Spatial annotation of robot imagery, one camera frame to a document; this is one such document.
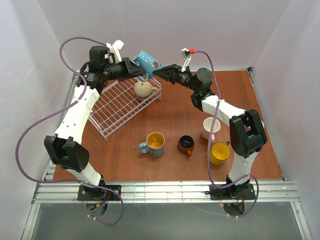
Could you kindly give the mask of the small orange cup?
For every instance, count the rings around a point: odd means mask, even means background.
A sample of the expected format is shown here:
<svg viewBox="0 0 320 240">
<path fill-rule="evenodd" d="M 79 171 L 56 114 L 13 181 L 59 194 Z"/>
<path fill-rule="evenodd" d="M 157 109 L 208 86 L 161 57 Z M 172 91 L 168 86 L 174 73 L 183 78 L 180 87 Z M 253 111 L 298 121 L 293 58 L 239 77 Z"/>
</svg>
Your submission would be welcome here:
<svg viewBox="0 0 320 240">
<path fill-rule="evenodd" d="M 194 139 L 189 135 L 183 135 L 177 144 L 177 148 L 180 152 L 186 154 L 188 157 L 192 155 L 192 150 L 194 149 L 195 142 Z"/>
</svg>

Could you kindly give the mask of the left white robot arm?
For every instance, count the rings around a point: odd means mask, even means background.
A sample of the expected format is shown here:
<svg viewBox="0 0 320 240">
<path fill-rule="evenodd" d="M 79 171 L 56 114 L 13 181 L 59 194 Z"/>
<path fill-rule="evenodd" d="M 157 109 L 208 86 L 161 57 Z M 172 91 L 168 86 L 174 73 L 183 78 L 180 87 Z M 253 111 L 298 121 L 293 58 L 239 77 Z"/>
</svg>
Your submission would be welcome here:
<svg viewBox="0 0 320 240">
<path fill-rule="evenodd" d="M 46 136 L 44 146 L 53 164 L 73 174 L 88 187 L 100 186 L 102 175 L 89 163 L 90 153 L 82 146 L 84 128 L 93 106 L 110 80 L 124 81 L 145 71 L 128 57 L 121 57 L 119 42 L 96 45 L 89 50 L 89 61 L 78 71 L 73 100 L 55 133 Z"/>
</svg>

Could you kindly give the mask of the light pink faceted mug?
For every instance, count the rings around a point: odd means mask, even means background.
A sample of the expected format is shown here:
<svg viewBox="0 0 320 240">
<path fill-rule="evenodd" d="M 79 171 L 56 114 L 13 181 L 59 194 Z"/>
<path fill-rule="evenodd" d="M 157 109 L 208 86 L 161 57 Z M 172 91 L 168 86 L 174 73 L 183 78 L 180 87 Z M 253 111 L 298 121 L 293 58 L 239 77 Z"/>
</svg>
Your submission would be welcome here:
<svg viewBox="0 0 320 240">
<path fill-rule="evenodd" d="M 208 117 L 203 121 L 201 136 L 205 140 L 211 140 L 213 143 L 215 141 L 215 133 L 217 133 L 221 129 L 221 123 L 218 119 L 215 120 L 213 124 L 214 118 Z"/>
</svg>

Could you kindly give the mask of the blue mug with yellow inside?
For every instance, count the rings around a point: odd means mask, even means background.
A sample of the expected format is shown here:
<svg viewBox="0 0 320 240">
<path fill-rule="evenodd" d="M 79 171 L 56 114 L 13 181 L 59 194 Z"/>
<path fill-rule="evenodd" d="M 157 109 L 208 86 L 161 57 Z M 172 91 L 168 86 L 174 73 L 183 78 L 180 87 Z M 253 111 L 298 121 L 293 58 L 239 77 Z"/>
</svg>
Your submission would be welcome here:
<svg viewBox="0 0 320 240">
<path fill-rule="evenodd" d="M 149 154 L 153 158 L 159 158 L 164 154 L 165 137 L 160 132 L 150 133 L 146 141 L 138 146 L 141 154 Z"/>
</svg>

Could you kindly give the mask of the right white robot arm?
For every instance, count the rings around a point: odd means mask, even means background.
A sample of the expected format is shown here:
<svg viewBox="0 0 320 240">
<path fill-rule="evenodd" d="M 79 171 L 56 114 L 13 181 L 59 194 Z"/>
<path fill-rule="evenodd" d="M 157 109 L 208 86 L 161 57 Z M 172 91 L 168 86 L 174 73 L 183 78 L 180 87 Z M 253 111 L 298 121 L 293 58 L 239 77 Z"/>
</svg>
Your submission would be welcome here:
<svg viewBox="0 0 320 240">
<path fill-rule="evenodd" d="M 253 162 L 267 143 L 264 124 L 257 110 L 244 110 L 231 105 L 214 93 L 211 85 L 217 83 L 214 70 L 202 67 L 192 74 L 176 64 L 154 70 L 153 74 L 172 84 L 193 90 L 194 107 L 214 116 L 229 127 L 230 144 L 234 151 L 231 170 L 224 185 L 212 183 L 207 195 L 211 197 L 240 197 L 248 189 Z"/>
</svg>

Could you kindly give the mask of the beige round mug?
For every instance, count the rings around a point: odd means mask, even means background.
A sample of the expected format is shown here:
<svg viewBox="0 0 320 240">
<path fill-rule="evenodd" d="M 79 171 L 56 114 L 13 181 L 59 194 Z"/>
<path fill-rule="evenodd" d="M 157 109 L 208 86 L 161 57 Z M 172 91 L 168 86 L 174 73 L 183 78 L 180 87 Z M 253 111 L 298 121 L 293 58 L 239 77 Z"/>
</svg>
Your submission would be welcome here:
<svg viewBox="0 0 320 240">
<path fill-rule="evenodd" d="M 148 98 L 154 91 L 157 91 L 158 88 L 152 86 L 148 81 L 142 82 L 138 81 L 134 85 L 134 93 L 139 100 L 145 100 Z"/>
</svg>

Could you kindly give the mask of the teal dotted mug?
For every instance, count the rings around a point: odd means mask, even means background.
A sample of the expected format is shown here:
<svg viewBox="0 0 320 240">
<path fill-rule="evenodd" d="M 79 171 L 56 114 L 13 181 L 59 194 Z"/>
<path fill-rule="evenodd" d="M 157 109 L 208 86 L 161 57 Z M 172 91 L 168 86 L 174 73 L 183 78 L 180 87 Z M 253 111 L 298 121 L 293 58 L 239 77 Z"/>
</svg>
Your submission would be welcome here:
<svg viewBox="0 0 320 240">
<path fill-rule="evenodd" d="M 145 78 L 139 76 L 141 82 L 147 82 L 149 79 L 152 79 L 155 76 L 153 71 L 163 67 L 158 60 L 144 50 L 139 51 L 133 58 L 133 61 L 138 67 L 145 71 Z"/>
</svg>

